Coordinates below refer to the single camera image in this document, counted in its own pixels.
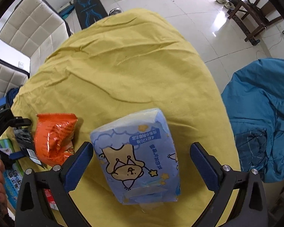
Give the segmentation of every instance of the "cartoon bear print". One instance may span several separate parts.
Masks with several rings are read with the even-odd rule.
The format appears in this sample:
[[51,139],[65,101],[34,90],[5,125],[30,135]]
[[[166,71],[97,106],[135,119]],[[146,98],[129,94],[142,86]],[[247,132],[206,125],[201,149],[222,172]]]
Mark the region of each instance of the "cartoon bear print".
[[111,147],[102,149],[101,158],[106,158],[107,173],[116,179],[122,181],[124,188],[130,190],[135,180],[144,174],[143,168],[148,170],[151,177],[158,176],[157,170],[149,170],[145,163],[137,160],[134,154],[134,147],[131,144],[124,144],[119,149]]

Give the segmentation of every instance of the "electrical outlet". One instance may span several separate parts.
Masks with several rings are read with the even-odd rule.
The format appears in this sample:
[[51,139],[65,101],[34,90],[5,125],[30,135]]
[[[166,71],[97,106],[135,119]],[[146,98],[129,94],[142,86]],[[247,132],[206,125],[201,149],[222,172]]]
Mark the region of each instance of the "electrical outlet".
[[23,68],[24,68],[24,63],[23,63],[23,62],[21,62],[21,61],[19,61],[19,63],[18,63],[18,67],[19,67],[19,68],[21,68],[21,69],[23,69]]

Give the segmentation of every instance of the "barcode label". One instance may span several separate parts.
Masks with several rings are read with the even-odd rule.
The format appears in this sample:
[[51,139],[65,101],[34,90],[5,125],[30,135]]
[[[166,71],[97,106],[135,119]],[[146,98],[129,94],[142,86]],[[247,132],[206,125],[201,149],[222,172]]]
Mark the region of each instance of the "barcode label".
[[56,204],[49,203],[50,207],[55,210],[59,210]]
[[29,154],[30,157],[32,157],[34,159],[38,159],[36,154],[35,154],[35,152],[33,150],[27,149],[27,151],[28,151],[28,154]]
[[35,158],[32,158],[32,157],[30,157],[30,159],[31,159],[33,162],[35,162],[36,164],[42,165],[41,161],[39,161],[38,159],[35,159]]

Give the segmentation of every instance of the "blue gripper pad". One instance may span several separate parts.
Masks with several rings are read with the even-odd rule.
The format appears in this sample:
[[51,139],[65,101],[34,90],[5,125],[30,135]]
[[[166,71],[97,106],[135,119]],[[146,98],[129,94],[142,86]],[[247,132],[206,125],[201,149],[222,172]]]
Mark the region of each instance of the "blue gripper pad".
[[190,147],[190,158],[199,171],[208,190],[217,192],[220,187],[218,175],[205,155],[194,143]]
[[94,149],[90,142],[79,155],[76,154],[76,160],[64,176],[63,186],[66,192],[70,192],[77,187],[85,169],[93,157],[93,154]]

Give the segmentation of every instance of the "metal screw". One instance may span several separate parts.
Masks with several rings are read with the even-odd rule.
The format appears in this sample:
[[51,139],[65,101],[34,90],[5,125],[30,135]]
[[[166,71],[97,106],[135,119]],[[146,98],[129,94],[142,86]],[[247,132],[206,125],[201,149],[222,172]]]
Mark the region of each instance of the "metal screw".
[[29,175],[29,174],[32,173],[32,171],[33,171],[32,169],[28,168],[28,169],[25,171],[25,174]]
[[231,167],[228,166],[228,165],[224,165],[224,166],[223,166],[223,170],[229,172],[229,171],[231,170]]
[[113,10],[111,10],[109,12],[109,16],[114,15],[114,14],[118,14],[118,13],[122,13],[120,8],[114,8]]
[[60,169],[61,169],[61,166],[60,166],[60,165],[55,165],[55,166],[53,167],[53,170],[54,170],[55,172],[59,171]]
[[255,175],[258,174],[258,170],[257,170],[257,169],[251,169],[251,172],[252,172],[253,174],[255,174]]

